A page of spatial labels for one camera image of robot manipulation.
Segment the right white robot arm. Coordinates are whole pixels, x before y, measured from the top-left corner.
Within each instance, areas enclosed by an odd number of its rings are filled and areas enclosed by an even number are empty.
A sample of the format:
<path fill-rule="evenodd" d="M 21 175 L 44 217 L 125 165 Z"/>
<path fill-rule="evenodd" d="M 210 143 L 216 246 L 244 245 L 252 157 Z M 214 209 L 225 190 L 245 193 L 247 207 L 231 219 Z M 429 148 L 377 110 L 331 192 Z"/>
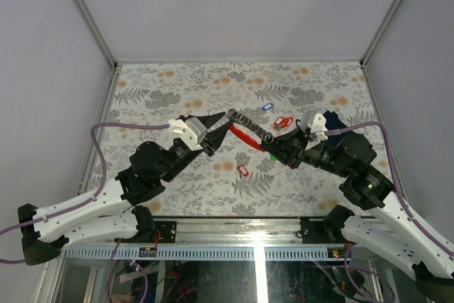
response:
<path fill-rule="evenodd" d="M 403 198 L 401 190 L 377 168 L 372 144 L 353 127 L 313 131 L 295 128 L 265 136 L 262 149 L 291 169 L 302 163 L 344 178 L 339 189 L 364 212 L 392 232 L 373 228 L 343 206 L 334 208 L 323 225 L 331 242 L 343 238 L 364 246 L 396 265 L 413 280 L 453 280 L 453 244 L 427 223 Z"/>

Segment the red key tag with key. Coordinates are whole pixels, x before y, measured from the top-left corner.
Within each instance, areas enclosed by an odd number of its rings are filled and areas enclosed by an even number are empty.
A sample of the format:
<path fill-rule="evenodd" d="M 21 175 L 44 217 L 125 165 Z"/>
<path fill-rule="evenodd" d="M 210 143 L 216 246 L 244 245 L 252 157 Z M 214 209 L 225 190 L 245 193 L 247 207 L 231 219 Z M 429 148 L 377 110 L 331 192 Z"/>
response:
<path fill-rule="evenodd" d="M 238 172 L 239 172 L 239 174 L 240 174 L 240 178 L 242 178 L 242 177 L 248 177 L 248 176 L 250 175 L 250 173 L 249 173 L 247 167 L 244 166 L 244 165 L 239 165 L 239 166 L 238 166 Z"/>

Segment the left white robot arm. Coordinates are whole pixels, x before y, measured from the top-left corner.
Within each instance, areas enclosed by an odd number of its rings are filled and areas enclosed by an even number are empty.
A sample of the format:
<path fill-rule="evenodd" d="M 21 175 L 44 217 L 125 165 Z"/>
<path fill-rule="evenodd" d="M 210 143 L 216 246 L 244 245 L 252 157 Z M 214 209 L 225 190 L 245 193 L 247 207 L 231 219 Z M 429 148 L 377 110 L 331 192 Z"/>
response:
<path fill-rule="evenodd" d="M 155 142 L 140 144 L 130 165 L 99 188 L 52 206 L 18 208 L 26 265 L 46 263 L 68 248 L 99 241 L 146 243 L 158 240 L 150 209 L 144 205 L 165 190 L 202 153 L 221 146 L 232 120 L 215 127 L 225 114 L 181 116 L 165 128 L 175 137 L 169 149 Z"/>

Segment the metal key holder red handle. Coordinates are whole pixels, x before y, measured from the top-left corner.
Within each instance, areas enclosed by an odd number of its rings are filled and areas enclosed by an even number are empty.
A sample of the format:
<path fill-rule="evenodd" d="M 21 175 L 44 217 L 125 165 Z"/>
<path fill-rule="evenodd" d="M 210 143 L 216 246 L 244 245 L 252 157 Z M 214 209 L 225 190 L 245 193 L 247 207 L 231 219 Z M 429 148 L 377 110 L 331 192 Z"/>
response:
<path fill-rule="evenodd" d="M 275 137 L 245 114 L 231 108 L 227 111 L 227 115 L 231 122 L 230 132 L 253 149 L 265 152 L 263 146 L 274 143 Z"/>

